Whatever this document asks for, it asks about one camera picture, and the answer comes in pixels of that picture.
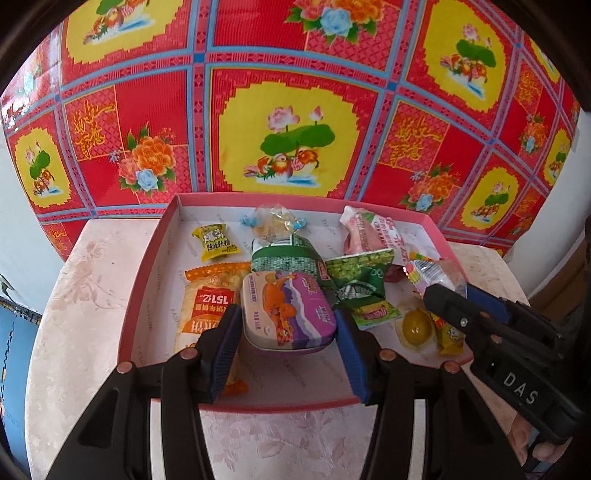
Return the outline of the person right hand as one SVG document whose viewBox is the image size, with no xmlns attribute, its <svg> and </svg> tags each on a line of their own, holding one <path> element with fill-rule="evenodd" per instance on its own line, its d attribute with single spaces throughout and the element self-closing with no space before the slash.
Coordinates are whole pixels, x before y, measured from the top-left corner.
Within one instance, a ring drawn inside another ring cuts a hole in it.
<svg viewBox="0 0 591 480">
<path fill-rule="evenodd" d="M 548 441 L 533 440 L 534 427 L 520 414 L 517 414 L 512 422 L 507 439 L 512 446 L 521 466 L 533 458 L 542 463 L 556 463 L 572 442 L 569 438 L 561 445 L 555 445 Z"/>
</svg>

